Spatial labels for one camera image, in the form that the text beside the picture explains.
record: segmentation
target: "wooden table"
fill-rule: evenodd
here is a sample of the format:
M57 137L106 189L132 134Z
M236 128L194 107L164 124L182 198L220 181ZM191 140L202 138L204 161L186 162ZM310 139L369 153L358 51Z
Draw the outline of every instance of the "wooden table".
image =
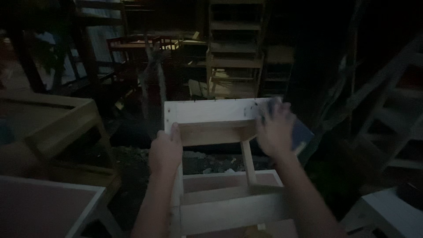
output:
M389 238L423 237L423 211L400 199L394 188L362 196L341 223L347 232L374 224Z
M99 220L123 237L105 203L105 188L0 176L0 237L80 237Z

